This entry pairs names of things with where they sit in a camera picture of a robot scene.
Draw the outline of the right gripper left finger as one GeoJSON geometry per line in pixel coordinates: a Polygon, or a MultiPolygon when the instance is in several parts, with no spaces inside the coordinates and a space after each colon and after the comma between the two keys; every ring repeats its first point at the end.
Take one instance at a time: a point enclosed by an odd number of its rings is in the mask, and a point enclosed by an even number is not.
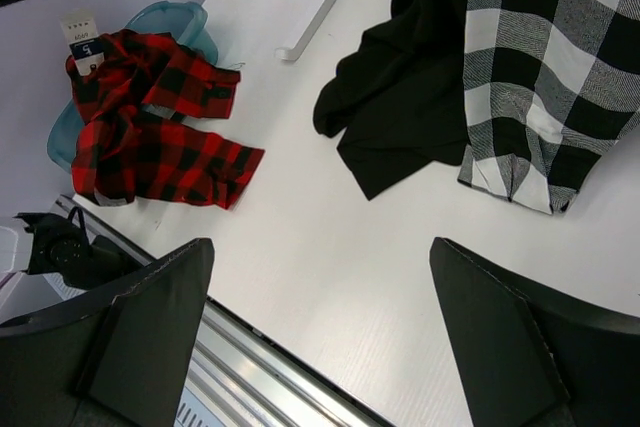
{"type": "Polygon", "coordinates": [[[194,239],[1,325],[4,426],[171,426],[214,263],[194,239]]]}

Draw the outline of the red black plaid shirt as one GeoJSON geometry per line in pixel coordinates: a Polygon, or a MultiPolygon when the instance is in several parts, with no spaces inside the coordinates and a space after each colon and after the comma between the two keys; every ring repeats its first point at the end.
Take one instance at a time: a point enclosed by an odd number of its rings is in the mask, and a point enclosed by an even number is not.
{"type": "Polygon", "coordinates": [[[102,61],[87,74],[69,56],[72,98],[85,122],[71,177],[77,195],[96,205],[142,197],[231,208],[264,152],[146,111],[168,108],[194,119],[227,119],[241,75],[181,47],[164,61],[127,51],[111,34],[98,36],[102,61]]]}

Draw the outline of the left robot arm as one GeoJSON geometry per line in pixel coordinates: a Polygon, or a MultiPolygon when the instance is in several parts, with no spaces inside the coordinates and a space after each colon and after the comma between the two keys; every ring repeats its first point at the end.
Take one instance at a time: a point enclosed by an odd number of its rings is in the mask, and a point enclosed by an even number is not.
{"type": "MultiPolygon", "coordinates": [[[[3,7],[24,0],[1,0],[3,7]]],[[[91,240],[84,211],[65,216],[19,213],[1,219],[1,276],[58,274],[65,285],[93,288],[128,275],[141,264],[103,236],[91,240]]]]}

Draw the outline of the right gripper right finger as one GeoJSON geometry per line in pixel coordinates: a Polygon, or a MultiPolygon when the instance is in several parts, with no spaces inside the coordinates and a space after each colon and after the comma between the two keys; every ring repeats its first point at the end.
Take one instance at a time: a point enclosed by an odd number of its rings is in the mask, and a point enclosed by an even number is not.
{"type": "Polygon", "coordinates": [[[639,320],[436,238],[429,262],[476,426],[636,426],[639,320]]]}

